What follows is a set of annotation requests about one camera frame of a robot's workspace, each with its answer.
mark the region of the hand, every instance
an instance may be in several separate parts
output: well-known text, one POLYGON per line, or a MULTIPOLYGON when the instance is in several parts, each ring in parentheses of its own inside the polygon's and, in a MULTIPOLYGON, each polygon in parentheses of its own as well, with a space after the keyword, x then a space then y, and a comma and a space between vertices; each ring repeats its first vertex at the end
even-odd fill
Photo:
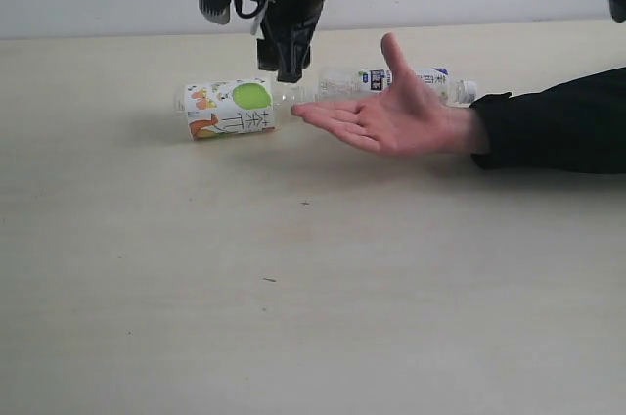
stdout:
POLYGON ((393 74, 383 92, 356 100, 295 105, 291 112, 358 149, 385 156, 488 152, 472 109, 446 107, 409 67, 394 35, 382 39, 393 74))

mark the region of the table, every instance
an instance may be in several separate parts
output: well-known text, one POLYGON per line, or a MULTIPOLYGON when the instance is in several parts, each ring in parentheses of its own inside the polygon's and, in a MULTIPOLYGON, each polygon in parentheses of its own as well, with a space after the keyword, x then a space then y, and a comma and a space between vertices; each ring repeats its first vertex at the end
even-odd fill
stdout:
MULTIPOLYGON (((395 31, 483 93, 626 63, 610 22, 395 31)), ((319 33, 305 83, 383 33, 319 33)), ((0 42, 1 413, 624 413, 624 177, 190 141, 175 88, 254 65, 246 35, 0 42)))

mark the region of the bottle cap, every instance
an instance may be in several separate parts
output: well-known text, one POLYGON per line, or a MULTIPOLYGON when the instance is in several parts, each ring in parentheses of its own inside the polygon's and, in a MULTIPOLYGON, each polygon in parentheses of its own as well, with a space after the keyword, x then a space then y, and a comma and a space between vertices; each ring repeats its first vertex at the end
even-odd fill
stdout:
POLYGON ((474 103, 478 97, 478 84, 476 84, 473 80, 464 80, 463 88, 465 90, 465 97, 461 102, 463 104, 474 103))

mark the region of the plastic bottle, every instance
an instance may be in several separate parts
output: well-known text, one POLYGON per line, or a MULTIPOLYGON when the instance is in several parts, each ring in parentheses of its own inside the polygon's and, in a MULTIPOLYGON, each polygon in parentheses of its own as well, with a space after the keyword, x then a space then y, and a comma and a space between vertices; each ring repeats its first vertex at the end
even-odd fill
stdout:
MULTIPOLYGON (((446 69, 414 68, 413 71, 449 106, 464 106, 476 100, 477 85, 470 80, 454 80, 446 69)), ((359 94, 381 92, 393 81, 388 69, 320 70, 318 97, 358 97, 359 94)))
POLYGON ((293 104, 316 98, 306 87, 257 77, 186 85, 177 91, 174 110, 193 139, 205 139, 273 131, 292 119, 293 104))

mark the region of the open palm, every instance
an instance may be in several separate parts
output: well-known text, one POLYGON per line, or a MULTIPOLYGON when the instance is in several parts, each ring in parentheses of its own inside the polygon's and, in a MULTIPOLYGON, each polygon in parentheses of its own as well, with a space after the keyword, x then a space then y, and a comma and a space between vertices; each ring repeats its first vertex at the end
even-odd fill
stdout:
POLYGON ((355 100, 296 105, 292 113, 339 140, 386 156, 458 151, 461 118, 467 109, 443 105, 409 67, 392 34, 381 43, 393 83, 383 92, 355 100))

